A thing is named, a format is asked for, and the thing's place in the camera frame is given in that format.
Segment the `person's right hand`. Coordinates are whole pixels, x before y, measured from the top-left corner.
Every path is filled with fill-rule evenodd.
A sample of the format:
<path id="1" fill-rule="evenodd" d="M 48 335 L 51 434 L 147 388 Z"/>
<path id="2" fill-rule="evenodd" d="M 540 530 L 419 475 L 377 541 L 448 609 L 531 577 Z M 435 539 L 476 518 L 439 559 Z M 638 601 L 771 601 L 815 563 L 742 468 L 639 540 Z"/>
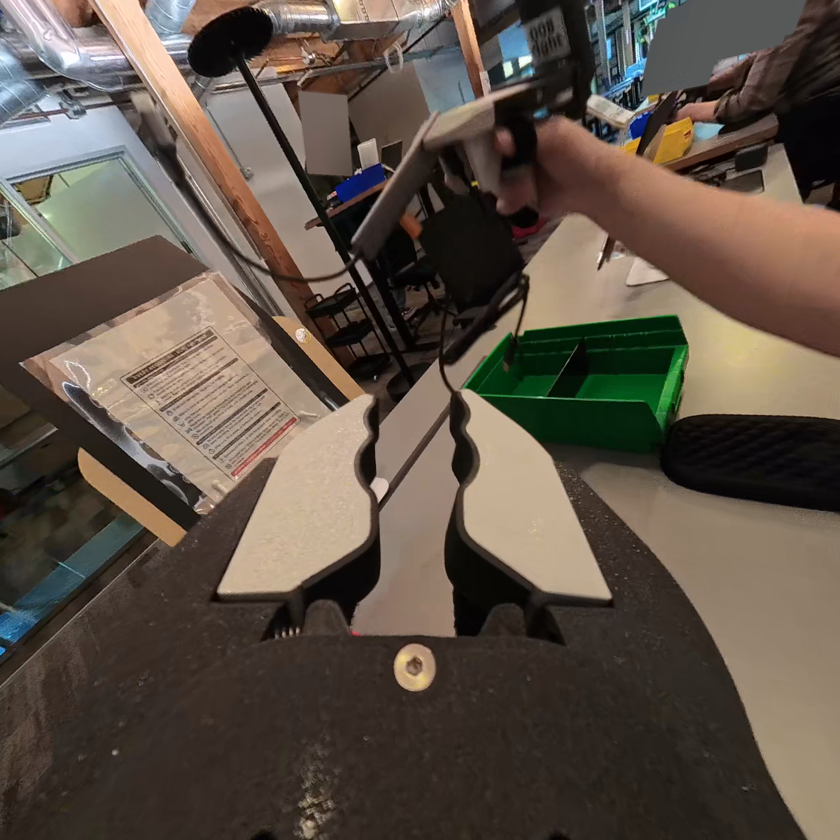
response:
<path id="1" fill-rule="evenodd" d="M 606 221 L 622 179 L 638 160 L 565 118 L 539 123 L 535 138 L 533 163 L 501 177 L 498 212 L 510 216 L 529 208 L 546 217 Z"/>

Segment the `green plastic bin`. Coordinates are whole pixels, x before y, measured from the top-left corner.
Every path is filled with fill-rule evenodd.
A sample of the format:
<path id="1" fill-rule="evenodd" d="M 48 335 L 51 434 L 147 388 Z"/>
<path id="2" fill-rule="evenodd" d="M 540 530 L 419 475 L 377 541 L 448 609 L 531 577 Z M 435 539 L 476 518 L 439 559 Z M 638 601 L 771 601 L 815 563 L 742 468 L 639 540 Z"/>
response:
<path id="1" fill-rule="evenodd" d="M 544 444 L 648 454 L 665 441 L 681 404 L 689 344 L 675 314 L 563 325 L 519 336 L 509 371 L 510 335 L 465 382 Z M 547 394 L 576 344 L 589 374 L 575 398 Z"/>

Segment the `black rolling cart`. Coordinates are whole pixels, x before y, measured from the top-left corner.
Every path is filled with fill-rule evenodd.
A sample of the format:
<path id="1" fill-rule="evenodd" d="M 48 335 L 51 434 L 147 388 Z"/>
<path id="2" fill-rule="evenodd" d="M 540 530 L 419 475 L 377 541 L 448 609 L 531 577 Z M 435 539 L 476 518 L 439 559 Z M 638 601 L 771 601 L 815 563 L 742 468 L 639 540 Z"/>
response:
<path id="1" fill-rule="evenodd" d="M 316 293 L 304 308 L 326 346 L 356 382 L 378 382 L 392 367 L 360 295 L 351 282 L 328 296 Z"/>

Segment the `black office chair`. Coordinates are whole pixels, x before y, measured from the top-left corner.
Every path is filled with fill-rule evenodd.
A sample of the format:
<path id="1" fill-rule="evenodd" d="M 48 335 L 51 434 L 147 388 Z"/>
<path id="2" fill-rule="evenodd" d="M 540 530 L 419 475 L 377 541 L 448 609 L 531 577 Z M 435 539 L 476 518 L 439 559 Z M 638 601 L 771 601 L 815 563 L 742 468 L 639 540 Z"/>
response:
<path id="1" fill-rule="evenodd" d="M 524 267 L 509 225 L 469 195 L 457 196 L 426 218 L 415 236 L 397 225 L 380 258 L 394 291 L 426 293 L 426 302 L 409 316 L 418 326 L 444 311 L 435 288 L 443 289 L 448 310 L 461 314 L 488 306 L 509 281 L 518 283 Z"/>

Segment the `wooden support beam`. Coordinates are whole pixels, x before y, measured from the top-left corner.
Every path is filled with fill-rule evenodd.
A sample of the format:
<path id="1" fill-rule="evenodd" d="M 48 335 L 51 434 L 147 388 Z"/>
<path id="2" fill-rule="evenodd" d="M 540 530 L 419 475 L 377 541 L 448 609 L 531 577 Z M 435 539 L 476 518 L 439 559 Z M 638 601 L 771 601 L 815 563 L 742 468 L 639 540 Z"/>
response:
<path id="1" fill-rule="evenodd" d="M 268 269 L 291 276 L 279 282 L 300 323 L 315 331 L 304 303 L 312 290 L 245 178 L 191 92 L 173 58 L 138 2 L 92 1 L 101 21 L 164 111 L 190 152 L 201 162 L 217 191 L 242 224 Z"/>

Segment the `person's right forearm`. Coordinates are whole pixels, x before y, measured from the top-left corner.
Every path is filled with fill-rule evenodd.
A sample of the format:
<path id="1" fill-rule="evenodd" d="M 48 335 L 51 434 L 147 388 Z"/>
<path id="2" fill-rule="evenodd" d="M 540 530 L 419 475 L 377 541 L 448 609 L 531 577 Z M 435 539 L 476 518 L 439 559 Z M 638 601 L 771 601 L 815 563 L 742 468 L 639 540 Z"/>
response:
<path id="1" fill-rule="evenodd" d="M 839 216 L 708 187 L 616 155 L 602 225 L 714 309 L 839 355 Z"/>

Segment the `black sign board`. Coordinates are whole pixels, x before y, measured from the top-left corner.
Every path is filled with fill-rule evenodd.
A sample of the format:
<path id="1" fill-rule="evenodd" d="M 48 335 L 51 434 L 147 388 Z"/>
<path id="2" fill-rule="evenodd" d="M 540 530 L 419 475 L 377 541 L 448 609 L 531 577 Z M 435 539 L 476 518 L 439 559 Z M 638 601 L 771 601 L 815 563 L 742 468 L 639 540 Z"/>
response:
<path id="1" fill-rule="evenodd" d="M 199 520 L 193 507 L 26 372 L 22 362 L 174 291 L 205 270 L 198 259 L 155 236 L 2 291 L 2 386 L 184 531 Z"/>

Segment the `blue storage bin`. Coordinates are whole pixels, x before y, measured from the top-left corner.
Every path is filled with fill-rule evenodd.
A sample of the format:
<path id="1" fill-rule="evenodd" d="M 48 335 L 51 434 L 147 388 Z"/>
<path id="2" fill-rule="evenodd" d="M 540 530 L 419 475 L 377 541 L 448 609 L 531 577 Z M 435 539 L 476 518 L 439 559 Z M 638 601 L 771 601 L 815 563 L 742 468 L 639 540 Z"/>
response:
<path id="1" fill-rule="evenodd" d="M 336 185 L 336 197 L 342 204 L 349 203 L 363 193 L 384 184 L 386 180 L 382 163 L 376 162 Z"/>

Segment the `laminated instruction sheet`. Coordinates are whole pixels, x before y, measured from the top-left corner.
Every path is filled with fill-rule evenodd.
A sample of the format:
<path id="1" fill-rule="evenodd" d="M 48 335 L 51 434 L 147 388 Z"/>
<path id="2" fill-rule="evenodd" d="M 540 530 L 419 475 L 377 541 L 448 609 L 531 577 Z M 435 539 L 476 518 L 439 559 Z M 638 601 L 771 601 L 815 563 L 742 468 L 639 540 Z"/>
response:
<path id="1" fill-rule="evenodd" d="M 272 325 L 205 271 L 20 365 L 203 515 L 340 405 Z"/>

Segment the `black padded wrist rest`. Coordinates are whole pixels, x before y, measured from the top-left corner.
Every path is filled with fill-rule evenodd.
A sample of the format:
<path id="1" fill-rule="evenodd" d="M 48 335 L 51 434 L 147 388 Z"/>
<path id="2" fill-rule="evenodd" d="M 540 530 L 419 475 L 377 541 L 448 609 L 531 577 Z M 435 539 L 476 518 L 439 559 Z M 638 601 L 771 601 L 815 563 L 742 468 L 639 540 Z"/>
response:
<path id="1" fill-rule="evenodd" d="M 665 476 L 713 496 L 839 512 L 839 422 L 815 416 L 702 414 L 678 420 Z"/>

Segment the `black green bin divider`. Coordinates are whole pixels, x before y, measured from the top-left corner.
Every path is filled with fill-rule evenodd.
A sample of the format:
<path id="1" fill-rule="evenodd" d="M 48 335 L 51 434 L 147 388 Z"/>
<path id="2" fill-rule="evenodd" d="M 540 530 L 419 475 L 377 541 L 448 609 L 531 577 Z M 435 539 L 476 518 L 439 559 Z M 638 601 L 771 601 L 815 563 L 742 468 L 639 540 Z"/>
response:
<path id="1" fill-rule="evenodd" d="M 579 341 L 556 377 L 547 397 L 575 398 L 589 374 L 585 341 Z"/>

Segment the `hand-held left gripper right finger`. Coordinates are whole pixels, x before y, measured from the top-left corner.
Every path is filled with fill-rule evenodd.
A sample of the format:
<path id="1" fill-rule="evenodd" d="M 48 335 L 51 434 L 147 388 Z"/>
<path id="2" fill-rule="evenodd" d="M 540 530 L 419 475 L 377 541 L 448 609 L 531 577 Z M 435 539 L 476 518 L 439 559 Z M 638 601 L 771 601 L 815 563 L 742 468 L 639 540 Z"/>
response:
<path id="1" fill-rule="evenodd" d="M 470 390 L 452 395 L 454 592 L 477 606 L 606 606 L 613 596 L 549 453 Z"/>

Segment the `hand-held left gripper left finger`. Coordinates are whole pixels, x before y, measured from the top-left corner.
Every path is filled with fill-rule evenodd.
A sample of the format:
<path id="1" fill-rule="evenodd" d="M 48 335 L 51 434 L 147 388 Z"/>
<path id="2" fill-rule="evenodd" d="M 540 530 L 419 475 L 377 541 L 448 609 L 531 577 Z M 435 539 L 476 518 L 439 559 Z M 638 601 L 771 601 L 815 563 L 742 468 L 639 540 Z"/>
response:
<path id="1" fill-rule="evenodd" d="M 353 570 L 352 602 L 379 577 L 375 444 L 379 411 L 363 394 L 319 419 L 282 449 L 217 587 L 224 602 L 316 598 Z"/>

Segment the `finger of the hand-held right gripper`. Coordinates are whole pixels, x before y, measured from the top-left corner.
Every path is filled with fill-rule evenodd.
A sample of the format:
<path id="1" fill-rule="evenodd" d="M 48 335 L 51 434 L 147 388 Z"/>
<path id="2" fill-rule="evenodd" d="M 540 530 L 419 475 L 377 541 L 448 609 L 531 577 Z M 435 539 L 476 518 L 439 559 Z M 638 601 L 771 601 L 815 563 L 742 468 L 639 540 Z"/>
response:
<path id="1" fill-rule="evenodd" d="M 543 90 L 536 84 L 516 84 L 462 104 L 430 119 L 423 133 L 423 149 L 441 151 L 491 133 L 509 114 L 534 111 L 543 103 Z"/>

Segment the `silver ventilation duct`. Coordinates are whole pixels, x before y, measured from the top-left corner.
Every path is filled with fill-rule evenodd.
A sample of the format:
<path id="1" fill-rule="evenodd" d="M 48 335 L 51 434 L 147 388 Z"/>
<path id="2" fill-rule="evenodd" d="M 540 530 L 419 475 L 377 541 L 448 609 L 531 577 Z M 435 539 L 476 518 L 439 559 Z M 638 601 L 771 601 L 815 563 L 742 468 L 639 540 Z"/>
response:
<path id="1" fill-rule="evenodd" d="M 217 12 L 193 12 L 196 2 L 143 2 L 141 11 L 176 65 L 186 68 L 187 49 L 200 29 L 230 11 L 253 7 L 271 23 L 271 36 L 256 56 L 280 56 L 286 42 L 312 42 L 320 55 L 330 44 L 384 43 L 450 14 L 449 1 L 224 2 Z M 55 75 L 104 92 L 125 89 L 136 76 L 108 33 L 72 27 L 56 2 L 2 2 L 2 13 L 36 59 Z"/>

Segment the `wooden standing desk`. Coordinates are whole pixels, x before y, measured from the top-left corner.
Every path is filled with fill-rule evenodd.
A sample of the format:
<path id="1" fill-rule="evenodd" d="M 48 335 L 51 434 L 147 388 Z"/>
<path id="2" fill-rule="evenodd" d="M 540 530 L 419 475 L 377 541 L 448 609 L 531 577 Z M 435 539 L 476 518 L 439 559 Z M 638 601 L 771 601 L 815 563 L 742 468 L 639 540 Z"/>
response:
<path id="1" fill-rule="evenodd" d="M 334 219 L 336 217 L 339 217 L 343 214 L 348 213 L 350 210 L 355 209 L 357 206 L 358 207 L 363 207 L 365 209 L 370 209 L 373 206 L 373 203 L 374 203 L 375 199 L 378 198 L 379 195 L 384 192 L 384 189 L 387 186 L 388 186 L 388 181 L 377 184 L 377 185 L 374 185 L 370 189 L 368 189 L 368 190 L 360 193 L 359 195 L 353 197 L 348 202 L 341 203 L 340 205 L 337 205 L 335 207 L 332 207 L 332 208 L 326 210 L 325 214 L 329 218 Z M 414 228 L 419 229 L 419 223 L 417 223 L 417 224 L 415 224 L 415 223 L 403 224 L 403 222 L 400 222 L 400 225 L 402 225 L 408 233 L 411 233 L 412 230 L 414 230 Z M 304 229 L 307 230 L 307 231 L 312 230 L 314 228 L 319 228 L 319 227 L 322 227 L 322 220 L 320 219 L 320 217 L 311 218 L 304 224 Z"/>

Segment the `black usb-c cable orange plugs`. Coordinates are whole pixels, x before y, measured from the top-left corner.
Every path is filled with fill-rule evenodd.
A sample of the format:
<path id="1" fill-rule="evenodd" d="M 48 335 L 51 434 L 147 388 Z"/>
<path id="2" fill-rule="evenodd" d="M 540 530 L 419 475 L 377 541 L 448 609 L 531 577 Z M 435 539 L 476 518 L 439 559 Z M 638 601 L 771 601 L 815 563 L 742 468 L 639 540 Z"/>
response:
<path id="1" fill-rule="evenodd" d="M 437 369 L 448 392 L 455 393 L 455 388 L 448 379 L 446 369 L 460 361 L 473 345 L 485 333 L 494 329 L 503 316 L 519 306 L 518 320 L 511 332 L 507 349 L 502 358 L 502 368 L 509 371 L 516 360 L 522 321 L 527 310 L 530 292 L 530 278 L 524 269 L 514 272 L 504 280 L 493 293 L 488 303 L 462 312 L 458 317 L 466 322 L 462 333 L 445 343 L 441 339 L 437 351 Z"/>

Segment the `black floor lamp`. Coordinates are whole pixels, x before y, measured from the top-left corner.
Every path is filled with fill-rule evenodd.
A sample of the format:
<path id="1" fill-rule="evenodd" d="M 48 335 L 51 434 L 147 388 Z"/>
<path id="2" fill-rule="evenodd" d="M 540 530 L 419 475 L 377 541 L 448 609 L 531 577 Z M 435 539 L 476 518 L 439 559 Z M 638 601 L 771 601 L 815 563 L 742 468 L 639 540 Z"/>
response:
<path id="1" fill-rule="evenodd" d="M 233 70 L 240 72 L 270 131 L 286 156 L 290 168 L 306 193 L 312 208 L 317 212 L 322 227 L 342 259 L 344 263 L 343 271 L 350 274 L 364 304 L 376 323 L 376 327 L 388 345 L 398 372 L 394 373 L 386 386 L 386 390 L 392 401 L 399 403 L 413 388 L 417 378 L 424 374 L 424 367 L 420 364 L 410 366 L 405 361 L 392 331 L 388 328 L 382 316 L 381 310 L 373 300 L 356 268 L 358 259 L 352 257 L 345 247 L 338 230 L 319 200 L 305 167 L 301 164 L 297 153 L 280 126 L 249 67 L 249 61 L 266 50 L 273 36 L 274 25 L 267 11 L 252 6 L 236 8 L 216 17 L 193 37 L 188 50 L 190 67 L 199 76 L 216 79 L 228 75 Z"/>

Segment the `yellow storage bin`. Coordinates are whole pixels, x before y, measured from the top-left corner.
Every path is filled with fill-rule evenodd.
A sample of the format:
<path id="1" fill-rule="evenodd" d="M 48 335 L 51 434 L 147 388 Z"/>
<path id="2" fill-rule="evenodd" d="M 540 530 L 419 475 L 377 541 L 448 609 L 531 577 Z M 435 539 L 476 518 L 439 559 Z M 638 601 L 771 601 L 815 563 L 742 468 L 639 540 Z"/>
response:
<path id="1" fill-rule="evenodd" d="M 658 127 L 642 156 L 655 165 L 670 165 L 688 154 L 694 139 L 692 119 L 667 122 Z"/>

